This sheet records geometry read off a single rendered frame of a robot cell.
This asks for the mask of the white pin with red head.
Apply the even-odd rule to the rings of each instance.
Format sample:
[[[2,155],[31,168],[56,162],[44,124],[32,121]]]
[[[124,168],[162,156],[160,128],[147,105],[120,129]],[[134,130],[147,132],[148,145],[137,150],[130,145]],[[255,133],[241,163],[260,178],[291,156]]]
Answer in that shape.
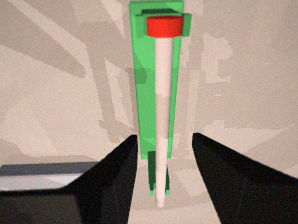
[[[155,37],[156,205],[165,204],[174,37],[182,35],[183,16],[147,17],[147,35]]]

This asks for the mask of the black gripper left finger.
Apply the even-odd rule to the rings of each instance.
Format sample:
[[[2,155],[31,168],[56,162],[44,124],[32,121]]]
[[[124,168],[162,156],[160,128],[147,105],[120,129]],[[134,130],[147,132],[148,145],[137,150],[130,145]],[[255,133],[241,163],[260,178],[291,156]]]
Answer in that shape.
[[[0,224],[128,224],[137,162],[130,135],[61,188],[0,190]]]

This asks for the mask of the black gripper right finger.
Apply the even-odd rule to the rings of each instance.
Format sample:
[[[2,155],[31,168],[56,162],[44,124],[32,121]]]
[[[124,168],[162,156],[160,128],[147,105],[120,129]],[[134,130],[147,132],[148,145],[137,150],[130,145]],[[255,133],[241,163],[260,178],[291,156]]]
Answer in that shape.
[[[298,179],[201,133],[192,149],[221,224],[298,224]]]

